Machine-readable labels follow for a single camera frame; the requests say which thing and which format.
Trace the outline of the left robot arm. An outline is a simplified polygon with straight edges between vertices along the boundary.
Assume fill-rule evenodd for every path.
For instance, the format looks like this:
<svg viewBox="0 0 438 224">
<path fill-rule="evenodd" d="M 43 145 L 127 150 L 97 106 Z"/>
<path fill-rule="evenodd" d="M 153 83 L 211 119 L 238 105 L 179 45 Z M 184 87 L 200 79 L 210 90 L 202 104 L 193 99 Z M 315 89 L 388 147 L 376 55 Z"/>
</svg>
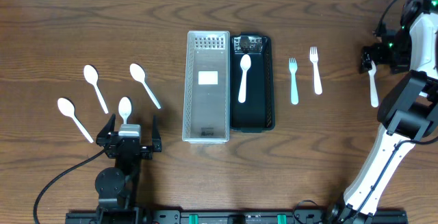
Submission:
<svg viewBox="0 0 438 224">
<path fill-rule="evenodd" d="M 152 223 L 150 210 L 136 205 L 136 193 L 140 180 L 141 163 L 151 160 L 155 152 L 162 150 L 157 119 L 153 119 L 151 144 L 141 144 L 141 126 L 124 124 L 116 132 L 116 115 L 96 136 L 97 145 L 104 148 L 109 159 L 115 160 L 113 167 L 102 170 L 95 180 L 99 194 L 96 216 L 91 223 Z"/>
</svg>

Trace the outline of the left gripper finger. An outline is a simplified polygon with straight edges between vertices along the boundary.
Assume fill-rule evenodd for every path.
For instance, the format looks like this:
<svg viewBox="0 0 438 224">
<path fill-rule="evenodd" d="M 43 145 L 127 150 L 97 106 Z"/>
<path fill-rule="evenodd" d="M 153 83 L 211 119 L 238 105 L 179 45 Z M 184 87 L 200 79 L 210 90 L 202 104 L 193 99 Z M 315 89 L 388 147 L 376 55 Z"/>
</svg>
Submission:
<svg viewBox="0 0 438 224">
<path fill-rule="evenodd" d="M 153 116 L 153 127 L 152 127 L 151 138 L 154 145 L 161 144 L 161 136 L 158 130 L 157 117 L 155 115 Z"/>
<path fill-rule="evenodd" d="M 112 114 L 107 124 L 98 133 L 97 138 L 106 138 L 108 134 L 111 134 L 114 131 L 115 121 L 116 121 L 116 115 Z"/>
</svg>

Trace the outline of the white fork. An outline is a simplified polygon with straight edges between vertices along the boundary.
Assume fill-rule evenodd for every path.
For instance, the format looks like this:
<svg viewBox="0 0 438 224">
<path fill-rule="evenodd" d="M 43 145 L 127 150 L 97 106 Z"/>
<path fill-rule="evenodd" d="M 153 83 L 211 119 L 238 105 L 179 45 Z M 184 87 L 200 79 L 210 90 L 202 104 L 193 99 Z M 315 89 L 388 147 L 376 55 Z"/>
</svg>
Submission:
<svg viewBox="0 0 438 224">
<path fill-rule="evenodd" d="M 373 108 L 377 108 L 379 105 L 378 93 L 376 89 L 376 82 L 374 76 L 376 74 L 376 65 L 373 61 L 371 61 L 372 68 L 368 71 L 368 75 L 370 78 L 370 103 Z"/>
<path fill-rule="evenodd" d="M 320 72 L 318 68 L 318 49 L 317 47 L 310 47 L 309 59 L 313 64 L 313 87 L 317 95 L 322 94 L 322 82 L 320 79 Z"/>
</svg>

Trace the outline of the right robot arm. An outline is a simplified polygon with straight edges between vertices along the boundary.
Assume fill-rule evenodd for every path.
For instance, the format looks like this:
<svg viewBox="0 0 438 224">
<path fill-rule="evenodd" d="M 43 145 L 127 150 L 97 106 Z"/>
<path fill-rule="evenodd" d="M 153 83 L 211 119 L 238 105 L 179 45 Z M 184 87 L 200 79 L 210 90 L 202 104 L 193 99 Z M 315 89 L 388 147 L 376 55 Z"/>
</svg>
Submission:
<svg viewBox="0 0 438 224">
<path fill-rule="evenodd" d="M 379 22 L 380 42 L 364 47 L 362 73 L 387 65 L 404 77 L 381 101 L 372 150 L 353 183 L 326 212 L 325 223 L 397 223 L 400 212 L 377 211 L 378 201 L 402 159 L 437 128 L 437 0 L 408 0 L 400 29 Z"/>
</svg>

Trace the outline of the pale blue plastic fork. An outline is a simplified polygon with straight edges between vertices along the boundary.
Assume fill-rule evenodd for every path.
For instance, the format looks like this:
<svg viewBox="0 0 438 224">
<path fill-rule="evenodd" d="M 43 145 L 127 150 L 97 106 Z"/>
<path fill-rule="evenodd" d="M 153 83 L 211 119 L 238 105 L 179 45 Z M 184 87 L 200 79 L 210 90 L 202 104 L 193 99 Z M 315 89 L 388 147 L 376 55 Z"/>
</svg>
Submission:
<svg viewBox="0 0 438 224">
<path fill-rule="evenodd" d="M 296 72 L 298 70 L 297 61 L 295 58 L 289 59 L 289 71 L 291 73 L 291 93 L 290 93 L 290 99 L 291 103 L 293 105 L 297 105 L 299 102 L 298 97 L 298 87 L 296 83 Z"/>
</svg>

